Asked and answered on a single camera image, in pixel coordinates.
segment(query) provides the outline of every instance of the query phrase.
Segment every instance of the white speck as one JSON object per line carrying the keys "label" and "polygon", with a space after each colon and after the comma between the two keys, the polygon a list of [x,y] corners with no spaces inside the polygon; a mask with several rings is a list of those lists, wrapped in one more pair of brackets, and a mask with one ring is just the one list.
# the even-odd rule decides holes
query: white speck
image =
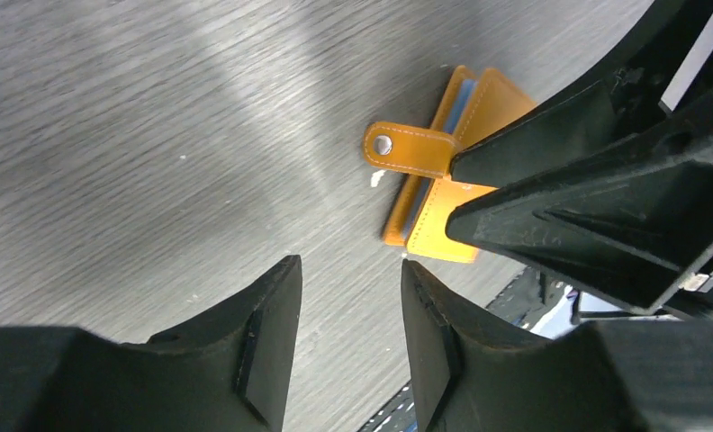
{"label": "white speck", "polygon": [[380,179],[383,177],[385,174],[384,169],[379,169],[373,173],[373,176],[370,177],[370,187],[378,187],[378,184],[380,183]]}

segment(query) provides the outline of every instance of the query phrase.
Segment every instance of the orange leather wallet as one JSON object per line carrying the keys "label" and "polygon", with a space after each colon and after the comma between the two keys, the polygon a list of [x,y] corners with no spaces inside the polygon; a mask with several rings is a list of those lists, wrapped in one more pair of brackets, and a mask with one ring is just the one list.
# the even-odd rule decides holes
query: orange leather wallet
{"label": "orange leather wallet", "polygon": [[[386,121],[367,128],[362,144],[365,160],[373,167],[408,174],[385,225],[385,244],[406,246],[412,254],[446,261],[475,260],[477,248],[447,237],[447,218],[457,206],[495,188],[453,182],[449,164],[458,152],[517,120],[536,104],[496,69],[486,69],[477,82],[473,80],[475,75],[467,67],[455,70],[429,129]],[[460,104],[462,92],[470,86],[465,104]],[[450,128],[452,116],[459,120]],[[450,133],[444,132],[445,126]]]}

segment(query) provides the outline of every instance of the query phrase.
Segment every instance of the stainless steel table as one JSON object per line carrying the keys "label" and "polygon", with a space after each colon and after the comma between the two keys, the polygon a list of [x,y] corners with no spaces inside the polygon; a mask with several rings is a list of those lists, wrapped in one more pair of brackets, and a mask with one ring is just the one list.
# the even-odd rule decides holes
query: stainless steel table
{"label": "stainless steel table", "polygon": [[[409,378],[366,125],[458,64],[544,100],[649,3],[0,0],[0,324],[142,341],[301,254],[285,430],[355,430]],[[425,264],[480,304],[521,268]]]}

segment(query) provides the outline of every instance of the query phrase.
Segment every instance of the brushed metal surface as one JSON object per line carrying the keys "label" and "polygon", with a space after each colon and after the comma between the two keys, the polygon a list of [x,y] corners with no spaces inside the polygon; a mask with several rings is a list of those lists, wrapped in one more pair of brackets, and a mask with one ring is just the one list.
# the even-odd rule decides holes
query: brushed metal surface
{"label": "brushed metal surface", "polygon": [[[301,254],[285,430],[355,430],[409,378],[367,124],[458,64],[544,100],[649,3],[0,0],[0,325],[143,341]],[[480,304],[521,268],[421,261]]]}

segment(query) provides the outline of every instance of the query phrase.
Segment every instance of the white stitching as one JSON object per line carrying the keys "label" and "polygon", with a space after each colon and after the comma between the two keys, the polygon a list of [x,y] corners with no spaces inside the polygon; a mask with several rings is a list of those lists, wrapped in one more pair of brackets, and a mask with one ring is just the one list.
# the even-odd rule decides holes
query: white stitching
{"label": "white stitching", "polygon": [[[454,93],[456,95],[457,93],[459,93],[460,86],[462,86],[462,82],[458,82],[458,83],[454,84],[452,89],[449,90],[450,94]],[[447,102],[446,104],[444,104],[444,99],[442,99],[442,104],[438,107],[438,112],[436,113],[436,116],[439,118],[439,123],[441,123],[442,120],[445,122],[447,121],[447,117],[449,116],[450,111],[451,111],[450,103]],[[433,118],[433,121],[431,122],[431,126],[433,126],[433,123],[436,122],[436,116]],[[442,129],[444,129],[444,125],[442,124],[441,128],[434,129],[433,127],[431,127],[430,129],[432,131],[442,131]]]}
{"label": "white stitching", "polygon": [[489,90],[489,85],[492,83],[492,80],[490,79],[489,81],[486,82],[484,87],[481,89],[481,93],[478,95],[478,98],[476,99],[474,107],[471,109],[470,115],[468,115],[468,120],[465,121],[465,126],[463,127],[463,130],[460,132],[460,142],[463,142],[463,138],[465,138],[465,131],[468,130],[468,125],[471,124],[471,120],[473,119],[476,110],[478,109],[478,105],[481,103],[481,100],[483,99],[483,96],[486,95],[486,91]]}
{"label": "white stitching", "polygon": [[460,263],[460,264],[470,264],[470,263],[473,263],[473,261],[475,260],[475,256],[473,259],[471,259],[469,256],[448,254],[447,252],[439,252],[437,250],[428,250],[428,249],[425,249],[424,247],[415,246],[414,248],[415,248],[415,250],[417,250],[417,252],[415,252],[415,255],[420,255],[423,257],[430,257],[431,255],[435,255],[436,257],[443,257],[443,258],[437,258],[437,259],[448,259],[449,261],[454,261],[454,262]]}
{"label": "white stitching", "polygon": [[426,205],[423,206],[423,209],[420,210],[421,211],[420,219],[417,221],[415,226],[413,226],[411,229],[410,238],[408,238],[408,241],[407,241],[407,247],[409,248],[409,246],[411,245],[413,249],[416,249],[418,251],[417,253],[419,255],[425,255],[425,256],[436,255],[437,257],[445,257],[446,259],[452,259],[453,261],[458,261],[460,259],[464,259],[465,262],[472,262],[472,261],[470,261],[471,258],[469,256],[450,254],[448,252],[430,251],[425,247],[418,246],[418,241],[420,241],[420,237],[423,237],[425,239],[427,239],[429,237],[429,235],[425,233],[426,229],[424,229],[426,219],[428,218],[429,212],[422,211],[422,210],[426,209],[428,206],[432,205],[432,203],[434,201],[436,201],[436,194],[438,194],[438,189],[434,189],[434,186],[436,186],[435,183],[431,185],[431,191],[433,192],[433,194],[428,198],[428,201],[426,202]]}
{"label": "white stitching", "polygon": [[409,131],[409,130],[401,130],[401,129],[387,128],[387,127],[379,127],[377,124],[374,124],[374,125],[372,125],[372,126],[370,127],[369,130],[367,130],[367,133],[365,134],[365,139],[364,139],[363,144],[362,144],[362,149],[363,149],[363,151],[364,151],[364,153],[365,153],[365,156],[366,156],[369,160],[371,160],[372,162],[376,163],[376,164],[377,164],[378,166],[380,166],[380,167],[403,168],[403,169],[406,169],[406,170],[410,170],[410,171],[412,171],[413,173],[419,174],[419,175],[420,175],[420,173],[422,173],[422,174],[428,174],[428,175],[432,175],[432,176],[443,176],[443,175],[444,175],[443,172],[439,172],[439,171],[430,171],[430,170],[427,170],[427,169],[416,168],[416,167],[414,167],[414,166],[404,166],[404,165],[389,164],[389,163],[387,163],[387,162],[381,162],[381,161],[378,161],[378,160],[373,159],[373,158],[370,156],[370,150],[369,150],[369,142],[368,142],[368,139],[370,138],[370,136],[371,136],[373,133],[375,133],[376,130],[378,130],[378,131],[394,131],[394,132],[399,132],[399,133],[407,133],[407,134],[410,134],[410,135],[417,135],[417,136],[420,136],[420,137],[423,137],[423,138],[428,138],[428,139],[430,139],[430,140],[442,140],[442,141],[445,141],[447,144],[449,144],[449,145],[452,147],[452,149],[456,149],[456,148],[457,148],[455,142],[452,141],[452,140],[449,139],[449,138],[446,138],[446,137],[437,137],[437,136],[428,135],[428,134],[425,134],[425,133],[412,132],[412,131]]}

